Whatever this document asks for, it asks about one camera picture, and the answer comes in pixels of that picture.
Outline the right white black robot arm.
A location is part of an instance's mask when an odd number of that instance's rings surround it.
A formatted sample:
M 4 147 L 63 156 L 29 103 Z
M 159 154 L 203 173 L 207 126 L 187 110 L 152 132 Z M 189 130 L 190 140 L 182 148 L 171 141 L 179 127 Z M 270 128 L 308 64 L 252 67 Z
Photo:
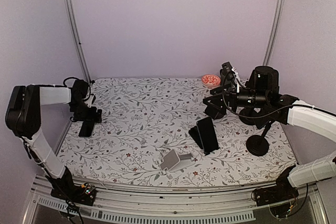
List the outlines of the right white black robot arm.
M 258 66 L 245 84 L 226 62 L 220 70 L 221 85 L 203 99 L 205 114 L 220 119 L 227 111 L 237 114 L 247 125 L 263 129 L 246 141 L 247 150 L 254 156 L 264 156 L 269 150 L 266 134 L 274 122 L 298 126 L 335 141 L 335 114 L 307 104 L 297 97 L 280 94 L 279 72 L 269 66 Z

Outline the white phone stand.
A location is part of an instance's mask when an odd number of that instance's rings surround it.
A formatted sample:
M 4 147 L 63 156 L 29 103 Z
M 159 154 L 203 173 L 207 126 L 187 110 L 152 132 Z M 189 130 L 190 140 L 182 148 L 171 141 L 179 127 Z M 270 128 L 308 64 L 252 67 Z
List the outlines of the white phone stand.
M 162 171 L 175 172 L 188 168 L 193 164 L 193 156 L 191 153 L 178 154 L 176 150 L 170 150 L 162 157 L 159 167 Z

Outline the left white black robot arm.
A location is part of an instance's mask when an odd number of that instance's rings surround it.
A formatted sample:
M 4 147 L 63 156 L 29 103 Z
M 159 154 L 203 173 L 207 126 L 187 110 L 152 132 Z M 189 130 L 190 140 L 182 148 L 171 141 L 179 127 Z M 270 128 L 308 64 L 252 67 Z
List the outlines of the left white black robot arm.
M 53 179 L 67 173 L 66 166 L 57 158 L 41 129 L 41 107 L 65 104 L 74 122 L 81 122 L 80 137 L 90 137 L 94 126 L 102 121 L 102 110 L 93 106 L 96 97 L 89 83 L 74 78 L 72 86 L 30 84 L 15 86 L 5 115 L 6 126 L 19 137 L 31 158 L 36 160 Z

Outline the black phone silver edge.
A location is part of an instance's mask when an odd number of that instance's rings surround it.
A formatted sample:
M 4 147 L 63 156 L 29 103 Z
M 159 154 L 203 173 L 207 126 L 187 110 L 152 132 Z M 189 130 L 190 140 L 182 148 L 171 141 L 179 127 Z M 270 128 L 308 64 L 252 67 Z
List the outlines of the black phone silver edge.
M 90 137 L 92 135 L 94 126 L 95 126 L 94 121 L 83 121 L 78 136 L 79 137 Z

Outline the black folding phone stand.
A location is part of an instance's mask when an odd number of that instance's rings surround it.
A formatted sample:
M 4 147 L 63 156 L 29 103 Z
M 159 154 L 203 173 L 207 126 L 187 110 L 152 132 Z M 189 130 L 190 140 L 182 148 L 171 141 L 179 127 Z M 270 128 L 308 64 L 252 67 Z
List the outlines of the black folding phone stand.
M 199 130 L 197 126 L 194 126 L 188 133 L 205 155 L 219 149 L 217 136 L 213 127 L 202 127 Z

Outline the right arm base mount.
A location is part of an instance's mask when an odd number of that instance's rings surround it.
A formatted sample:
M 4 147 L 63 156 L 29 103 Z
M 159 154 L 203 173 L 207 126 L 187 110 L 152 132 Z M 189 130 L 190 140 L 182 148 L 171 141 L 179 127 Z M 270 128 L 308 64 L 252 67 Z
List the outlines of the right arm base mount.
M 274 217 L 279 219 L 284 219 L 290 216 L 297 197 L 299 196 L 298 190 L 295 187 L 292 187 L 288 180 L 289 173 L 294 168 L 295 165 L 286 168 L 276 179 L 276 184 L 274 186 L 258 187 L 251 193 L 251 199 L 256 202 L 257 206 L 294 199 L 294 203 L 288 203 L 284 207 L 273 207 L 271 213 Z

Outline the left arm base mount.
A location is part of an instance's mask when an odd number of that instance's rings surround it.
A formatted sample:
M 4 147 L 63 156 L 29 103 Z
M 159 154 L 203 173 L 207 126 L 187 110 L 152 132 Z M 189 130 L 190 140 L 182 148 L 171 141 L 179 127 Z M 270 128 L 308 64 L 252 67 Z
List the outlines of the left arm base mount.
M 75 185 L 72 177 L 49 178 L 48 180 L 53 188 L 51 196 L 73 203 L 93 206 L 97 194 L 97 190 L 93 186 Z

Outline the black phone blue edge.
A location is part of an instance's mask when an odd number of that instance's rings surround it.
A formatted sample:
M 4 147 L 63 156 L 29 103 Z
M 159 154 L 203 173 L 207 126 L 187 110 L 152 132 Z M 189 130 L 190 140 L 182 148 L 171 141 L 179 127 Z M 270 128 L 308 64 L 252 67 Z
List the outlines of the black phone blue edge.
M 218 150 L 219 145 L 212 118 L 208 116 L 197 121 L 196 127 L 201 140 L 204 154 L 208 155 L 212 151 Z

